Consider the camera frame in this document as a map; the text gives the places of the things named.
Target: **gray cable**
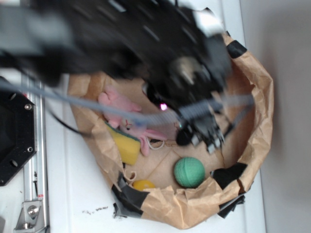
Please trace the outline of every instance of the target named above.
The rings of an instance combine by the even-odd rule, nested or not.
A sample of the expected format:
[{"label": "gray cable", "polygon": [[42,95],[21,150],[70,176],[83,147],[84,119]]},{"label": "gray cable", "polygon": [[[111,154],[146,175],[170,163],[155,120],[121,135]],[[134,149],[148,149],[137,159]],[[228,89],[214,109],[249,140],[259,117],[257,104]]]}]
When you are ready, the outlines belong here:
[{"label": "gray cable", "polygon": [[[109,106],[101,105],[95,101],[79,99],[71,96],[64,96],[60,94],[54,94],[51,92],[44,91],[39,88],[26,87],[21,85],[12,85],[8,82],[0,80],[0,89],[5,91],[22,91],[22,92],[32,92],[35,95],[43,96],[46,98],[51,98],[58,101],[68,102],[73,105],[83,106],[92,110],[99,112],[110,112],[124,118],[132,120],[135,124],[146,124],[146,125],[162,125],[167,123],[174,123],[179,121],[179,116],[176,112],[168,110],[159,114],[140,114],[140,113],[129,113],[120,109],[116,109]],[[242,105],[252,105],[254,103],[252,95],[241,95],[241,96],[222,96],[222,101],[226,106],[240,106]],[[208,106],[211,106],[214,111],[220,110],[222,106],[215,100],[203,100],[194,104],[180,108],[180,113],[183,119],[191,120],[200,116],[204,116],[208,111]]]}]

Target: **crumpled paper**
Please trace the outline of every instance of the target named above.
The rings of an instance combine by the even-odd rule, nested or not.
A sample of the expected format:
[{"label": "crumpled paper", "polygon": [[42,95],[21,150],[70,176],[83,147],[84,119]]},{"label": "crumpled paper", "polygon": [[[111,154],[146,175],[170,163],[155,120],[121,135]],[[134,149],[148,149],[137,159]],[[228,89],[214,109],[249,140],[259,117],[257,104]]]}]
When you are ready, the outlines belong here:
[{"label": "crumpled paper", "polygon": [[[233,39],[224,35],[225,43]],[[92,133],[84,137],[85,142],[96,158],[97,164],[109,187],[118,187],[119,173],[123,173],[129,185],[135,180],[147,179],[153,182],[155,189],[149,192],[141,210],[142,218],[165,222],[179,229],[193,227],[219,212],[219,205],[247,192],[268,154],[272,138],[273,117],[273,81],[267,71],[249,52],[232,59],[233,73],[227,79],[228,95],[252,94],[255,106],[226,138],[221,150],[208,154],[202,142],[197,147],[180,147],[174,141],[175,125],[163,125],[157,130],[166,133],[169,140],[160,150],[152,150],[148,157],[141,154],[135,165],[123,168],[118,149],[111,138],[101,113],[72,106],[80,131]],[[143,113],[159,112],[143,95],[142,79],[113,80],[104,73],[71,75],[68,94],[78,98],[97,101],[104,87],[111,84],[131,101],[142,106]],[[225,114],[232,121],[243,107],[226,108]],[[217,118],[222,130],[228,122],[225,117]],[[184,189],[177,184],[173,176],[173,166],[182,157],[199,159],[205,166],[206,179],[196,189]],[[210,176],[210,172],[219,168],[228,168],[236,162],[247,167],[239,179],[231,182],[224,190]]]}]

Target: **pink stuffed bunny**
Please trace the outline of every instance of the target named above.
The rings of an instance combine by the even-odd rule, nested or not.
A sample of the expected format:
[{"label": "pink stuffed bunny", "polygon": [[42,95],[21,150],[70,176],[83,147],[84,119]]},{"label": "pink stuffed bunny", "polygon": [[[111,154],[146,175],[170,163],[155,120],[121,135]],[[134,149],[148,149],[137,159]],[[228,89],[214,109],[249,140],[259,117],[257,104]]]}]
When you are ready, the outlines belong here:
[{"label": "pink stuffed bunny", "polygon": [[[105,92],[102,92],[98,96],[98,102],[102,105],[111,106],[127,112],[141,111],[141,107],[138,104],[131,102],[126,96],[121,95],[112,85],[106,86]],[[121,116],[104,113],[104,117],[113,128],[117,128],[121,124]]]},{"label": "pink stuffed bunny", "polygon": [[134,125],[131,120],[123,119],[120,125],[120,130],[124,133],[132,135],[140,140],[140,150],[144,156],[148,156],[150,148],[148,144],[148,137],[161,141],[167,140],[167,137],[158,131],[147,129],[146,125]]}]

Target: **pink light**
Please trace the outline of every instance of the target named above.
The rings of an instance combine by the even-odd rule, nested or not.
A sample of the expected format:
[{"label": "pink light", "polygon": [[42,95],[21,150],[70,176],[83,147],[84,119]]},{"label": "pink light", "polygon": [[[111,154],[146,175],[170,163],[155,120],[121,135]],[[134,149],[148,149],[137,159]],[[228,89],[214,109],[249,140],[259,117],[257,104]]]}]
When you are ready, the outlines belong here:
[{"label": "pink light", "polygon": [[167,105],[162,103],[162,104],[160,104],[160,108],[162,111],[165,111],[165,110],[167,110]]}]

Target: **paper bag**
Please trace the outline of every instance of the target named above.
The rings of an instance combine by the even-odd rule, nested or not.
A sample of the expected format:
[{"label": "paper bag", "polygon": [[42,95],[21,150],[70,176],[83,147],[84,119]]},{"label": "paper bag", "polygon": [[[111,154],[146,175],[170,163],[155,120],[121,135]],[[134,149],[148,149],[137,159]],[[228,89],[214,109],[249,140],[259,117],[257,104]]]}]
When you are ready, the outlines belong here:
[{"label": "paper bag", "polygon": [[[133,165],[123,167],[118,149],[110,136],[101,113],[72,106],[80,131],[91,133],[84,137],[98,166],[115,197],[119,215],[135,216],[165,222],[179,229],[193,227],[210,216],[228,209],[247,192],[265,159],[271,144],[273,116],[273,81],[262,65],[241,44],[224,35],[232,58],[233,73],[227,79],[228,95],[252,94],[255,106],[237,128],[226,138],[221,150],[208,154],[201,142],[180,147],[174,141],[175,125],[156,129],[166,133],[169,140],[148,157],[141,154]],[[104,87],[112,84],[131,101],[142,106],[143,113],[156,113],[155,107],[143,95],[143,80],[113,80],[104,73],[71,75],[68,94],[97,101]],[[225,109],[233,120],[242,107]],[[228,126],[225,117],[218,117],[221,129]],[[206,177],[195,189],[184,189],[173,176],[173,167],[182,157],[198,158],[205,167]],[[156,188],[143,192],[132,188],[135,180],[146,179]]]}]

